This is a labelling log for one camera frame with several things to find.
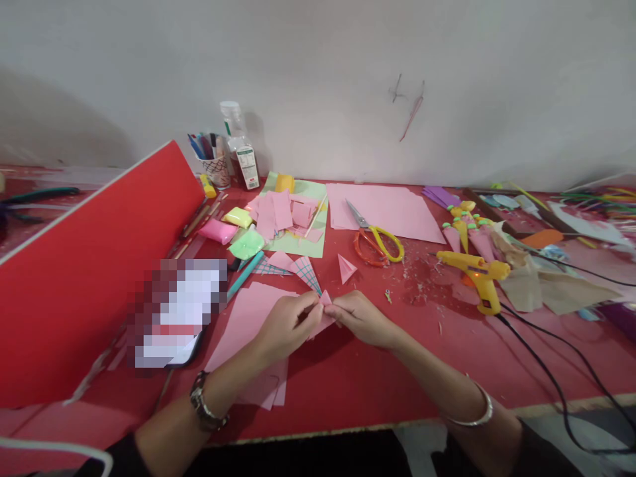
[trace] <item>hand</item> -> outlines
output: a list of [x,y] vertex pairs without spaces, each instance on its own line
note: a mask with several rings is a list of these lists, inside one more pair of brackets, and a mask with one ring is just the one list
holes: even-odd
[[[315,291],[308,291],[276,302],[253,340],[266,360],[273,363],[287,358],[309,338],[323,316],[323,304],[318,299]],[[304,313],[307,317],[300,321]]]
[[403,333],[358,290],[334,299],[333,304],[325,308],[325,313],[368,345],[394,349]]

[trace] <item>pen holder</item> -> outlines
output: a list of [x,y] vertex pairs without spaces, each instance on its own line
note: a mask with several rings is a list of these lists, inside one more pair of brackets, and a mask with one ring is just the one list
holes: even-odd
[[199,163],[217,189],[225,189],[230,186],[230,174],[227,171],[225,155],[212,160],[199,159]]

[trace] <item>scissor blade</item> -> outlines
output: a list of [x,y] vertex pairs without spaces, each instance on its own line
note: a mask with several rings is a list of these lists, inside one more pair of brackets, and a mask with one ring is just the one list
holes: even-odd
[[358,223],[358,225],[360,227],[362,227],[363,229],[367,229],[369,227],[369,224],[366,222],[366,220],[364,220],[364,217],[362,215],[360,215],[360,212],[358,212],[358,209],[356,209],[353,204],[351,202],[349,202],[349,199],[345,199],[347,205],[349,206],[349,209],[351,209],[351,213],[353,214],[353,218],[355,219],[355,221]]

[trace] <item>black power cord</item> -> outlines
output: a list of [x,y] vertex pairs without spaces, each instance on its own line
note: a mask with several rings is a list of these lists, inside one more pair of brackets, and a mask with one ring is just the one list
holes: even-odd
[[556,260],[555,258],[548,258],[548,257],[543,256],[543,255],[541,255],[539,253],[536,253],[536,252],[532,252],[532,253],[534,255],[538,256],[539,258],[542,258],[543,260],[548,260],[549,262],[555,263],[557,265],[564,265],[564,266],[575,268],[577,270],[581,270],[581,272],[589,273],[591,275],[594,275],[594,276],[597,276],[599,278],[602,278],[603,280],[607,280],[608,282],[612,282],[612,283],[615,283],[615,284],[618,284],[618,285],[624,285],[624,286],[636,286],[636,284],[628,284],[628,283],[625,283],[625,282],[619,282],[618,280],[614,280],[613,278],[608,278],[608,277],[600,275],[598,273],[591,272],[591,271],[589,271],[589,270],[587,270],[585,268],[577,267],[576,265],[572,265],[572,264],[569,264],[569,263],[566,263],[566,262],[561,262],[561,260]]
[[[507,305],[502,303],[502,307],[505,308],[506,310],[508,310],[510,313],[512,313],[514,316],[516,316],[520,321],[522,321],[523,323],[525,323],[526,325],[542,331],[543,333],[552,336],[553,338],[558,339],[559,341],[565,343],[566,345],[568,345],[570,348],[572,348],[574,351],[576,351],[576,353],[579,355],[579,357],[583,360],[583,363],[585,363],[585,366],[587,367],[587,369],[590,371],[590,374],[592,375],[592,377],[594,378],[594,381],[596,381],[598,387],[601,389],[601,391],[603,391],[603,394],[605,394],[605,396],[607,396],[609,398],[609,400],[611,401],[612,405],[618,409],[618,411],[620,412],[620,414],[622,414],[622,416],[625,418],[625,420],[628,422],[629,426],[631,427],[631,430],[634,432],[635,435],[635,439],[636,439],[636,423],[634,423],[634,421],[632,421],[632,419],[630,418],[630,416],[627,414],[627,412],[624,410],[624,408],[618,404],[616,402],[616,399],[614,399],[614,397],[610,394],[610,392],[606,389],[606,387],[603,385],[603,383],[601,383],[601,380],[598,378],[598,376],[596,375],[596,373],[594,372],[594,369],[592,368],[592,365],[590,364],[590,362],[586,359],[585,356],[583,356],[583,353],[581,353],[573,344],[571,344],[570,342],[568,342],[567,340],[564,340],[563,338],[555,335],[554,333],[551,333],[550,331],[547,331],[544,328],[541,328],[540,326],[535,325],[534,323],[529,322],[528,320],[522,318],[521,316],[519,316],[517,314],[516,311],[514,311],[512,308],[508,307]],[[561,400],[561,405],[563,406],[563,424],[565,425],[565,430],[568,433],[568,436],[570,436],[570,439],[572,439],[572,442],[581,450],[586,451],[590,454],[596,454],[596,455],[607,455],[607,454],[633,454],[636,453],[636,441],[627,449],[587,449],[586,447],[583,447],[577,440],[576,437],[574,436],[574,433],[572,432],[572,428],[570,427],[570,415],[568,412],[568,403],[565,400],[565,395],[563,394],[563,390],[561,389],[561,387],[559,386],[557,379],[553,376],[553,374],[550,372],[550,370],[548,369],[548,367],[545,365],[545,363],[543,362],[543,360],[541,360],[541,358],[539,358],[539,355],[532,349],[532,347],[526,342],[525,339],[523,339],[521,337],[521,335],[517,332],[517,330],[515,330],[513,328],[513,326],[508,322],[508,320],[501,314],[498,313],[497,315],[495,315],[504,325],[506,325],[508,328],[510,328],[510,331],[512,331],[512,333],[519,339],[519,341],[521,341],[521,343],[523,344],[523,346],[525,346],[525,348],[530,352],[530,354],[532,354],[533,358],[535,360],[537,360],[537,362],[539,363],[539,366],[545,371],[545,374],[548,375],[548,378],[550,378],[550,381],[552,381],[552,384],[555,385],[556,388],[556,392],[558,393],[559,399]]]

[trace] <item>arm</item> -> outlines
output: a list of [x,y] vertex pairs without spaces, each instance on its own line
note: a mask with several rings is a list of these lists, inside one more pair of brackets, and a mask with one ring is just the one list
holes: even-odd
[[[325,312],[360,340],[387,349],[413,373],[443,417],[471,422],[486,412],[486,400],[471,379],[451,368],[385,317],[362,293],[333,300]],[[490,421],[463,427],[445,419],[449,432],[486,476],[507,476],[519,455],[522,426],[515,415],[493,400]]]
[[[301,322],[305,312],[309,314]],[[203,397],[210,412],[225,416],[251,379],[305,342],[322,313],[314,292],[278,300],[256,338],[207,377]],[[154,477],[183,475],[209,437],[199,428],[189,395],[173,401],[134,434],[139,454]]]

